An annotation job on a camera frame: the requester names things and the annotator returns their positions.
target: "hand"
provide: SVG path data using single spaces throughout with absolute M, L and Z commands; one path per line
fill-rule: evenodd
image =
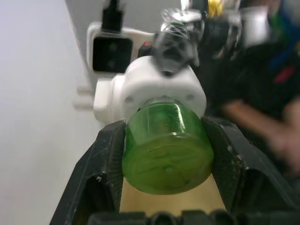
M 293 175 L 300 175 L 300 131 L 287 128 L 270 141 L 271 148 L 289 164 Z

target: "wooden surface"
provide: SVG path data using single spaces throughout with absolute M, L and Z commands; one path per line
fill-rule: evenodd
M 136 190 L 124 180 L 121 198 L 121 212 L 145 211 L 151 216 L 166 210 L 179 215 L 182 210 L 203 210 L 206 213 L 224 209 L 220 193 L 211 175 L 200 186 L 178 195 L 149 195 Z

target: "green plastic cup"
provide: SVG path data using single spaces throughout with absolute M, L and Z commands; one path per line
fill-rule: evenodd
M 163 102 L 128 122 L 122 169 L 136 189 L 155 195 L 191 190 L 211 174 L 214 153 L 201 120 L 182 105 Z

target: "person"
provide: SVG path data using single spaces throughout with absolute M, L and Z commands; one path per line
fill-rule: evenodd
M 285 41 L 252 46 L 241 51 L 235 60 L 223 60 L 213 80 L 210 104 L 214 115 L 236 123 L 281 173 L 289 171 L 298 177 L 300 36 L 298 29 L 293 27 L 290 33 L 289 30 L 284 29 Z

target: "yellow object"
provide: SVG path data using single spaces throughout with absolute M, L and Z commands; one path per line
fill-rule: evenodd
M 225 209 L 215 180 L 211 175 L 198 187 L 177 195 L 149 195 L 136 190 L 126 180 L 123 183 L 121 212 L 144 211 L 152 216 L 158 211 L 168 211 L 176 216 L 182 210 Z
M 213 17 L 215 15 L 221 15 L 224 8 L 224 0 L 209 0 L 208 3 L 208 14 L 209 17 Z

